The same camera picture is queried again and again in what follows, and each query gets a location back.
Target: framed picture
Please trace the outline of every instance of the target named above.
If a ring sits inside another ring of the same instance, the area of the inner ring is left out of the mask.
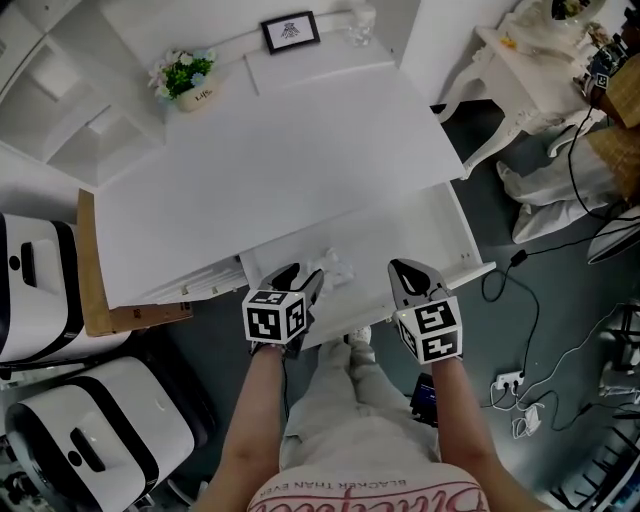
[[[311,11],[263,21],[261,24],[269,53],[320,42],[316,20]]]

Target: green leaves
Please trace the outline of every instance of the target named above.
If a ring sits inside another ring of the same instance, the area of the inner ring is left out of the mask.
[[[169,69],[165,70],[167,76],[167,89],[172,99],[177,98],[183,92],[193,89],[191,84],[191,77],[194,73],[202,73],[207,76],[211,71],[211,61],[206,59],[193,59],[193,62],[188,66],[178,61]]]

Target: glass jar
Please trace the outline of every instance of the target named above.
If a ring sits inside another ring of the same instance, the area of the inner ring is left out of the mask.
[[[351,23],[347,29],[347,40],[353,46],[367,46],[376,24],[376,8],[367,3],[353,4]]]

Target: white sneaker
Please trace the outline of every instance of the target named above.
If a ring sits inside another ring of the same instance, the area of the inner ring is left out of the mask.
[[[357,329],[353,331],[351,334],[347,335],[347,343],[349,345],[353,345],[358,341],[363,341],[367,345],[371,344],[371,326],[367,325],[362,329]]]

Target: light gray pants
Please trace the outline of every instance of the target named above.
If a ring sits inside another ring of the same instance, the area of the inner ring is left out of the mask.
[[[562,229],[587,213],[576,199],[565,148],[547,167],[522,177],[506,166],[498,168],[505,192],[522,203],[513,241],[524,243]],[[586,139],[578,139],[571,156],[576,187],[589,210],[605,206],[615,196],[614,177]]]
[[[298,448],[315,436],[367,417],[392,417],[414,438],[424,437],[429,449],[435,444],[435,433],[413,421],[409,400],[375,362],[369,345],[357,342],[352,347],[341,340],[325,343],[320,347],[309,389],[291,408],[280,467],[290,467]]]

